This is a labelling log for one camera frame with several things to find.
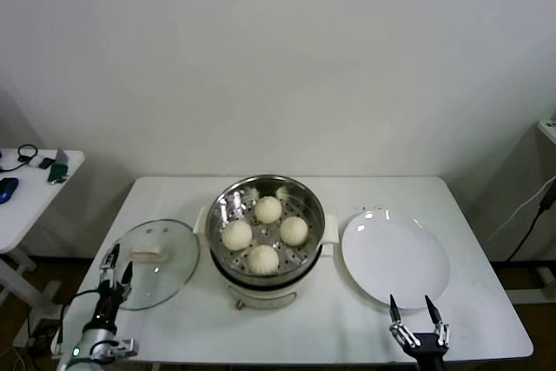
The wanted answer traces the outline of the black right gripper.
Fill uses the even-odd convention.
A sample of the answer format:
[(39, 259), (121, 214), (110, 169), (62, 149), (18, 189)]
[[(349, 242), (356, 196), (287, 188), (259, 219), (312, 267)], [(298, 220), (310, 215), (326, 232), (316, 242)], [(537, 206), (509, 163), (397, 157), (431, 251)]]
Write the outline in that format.
[(417, 361), (420, 371), (445, 371), (444, 355), (450, 347), (449, 324), (444, 322), (440, 311), (428, 295), (427, 310), (434, 325), (434, 333), (413, 334), (403, 323), (400, 310), (392, 295), (389, 296), (390, 333), (399, 345), (407, 345), (407, 354)]

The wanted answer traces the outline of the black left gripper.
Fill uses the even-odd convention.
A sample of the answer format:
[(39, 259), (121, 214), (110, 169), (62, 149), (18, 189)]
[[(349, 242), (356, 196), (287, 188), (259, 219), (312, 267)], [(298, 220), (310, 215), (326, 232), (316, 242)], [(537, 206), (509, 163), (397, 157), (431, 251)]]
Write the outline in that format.
[(114, 283), (114, 274), (120, 244), (115, 243), (104, 255), (99, 266), (99, 299), (92, 317), (92, 327), (117, 331), (116, 317), (121, 304), (127, 300), (131, 292), (133, 262), (128, 262), (122, 279)]

